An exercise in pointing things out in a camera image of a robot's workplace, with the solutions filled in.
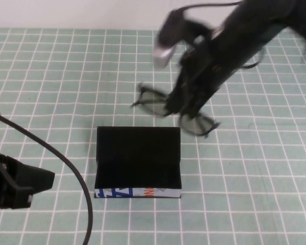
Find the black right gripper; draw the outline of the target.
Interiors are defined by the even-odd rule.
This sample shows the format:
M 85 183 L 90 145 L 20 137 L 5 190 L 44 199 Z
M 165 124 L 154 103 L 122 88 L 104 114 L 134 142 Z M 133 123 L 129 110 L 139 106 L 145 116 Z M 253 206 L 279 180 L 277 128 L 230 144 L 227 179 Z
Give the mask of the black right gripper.
M 191 48 L 181 56 L 180 66 L 175 87 L 166 100 L 165 116 L 178 114 L 183 108 L 183 119 L 192 120 L 226 81 L 226 54 L 215 47 Z M 195 98 L 185 99 L 186 88 Z

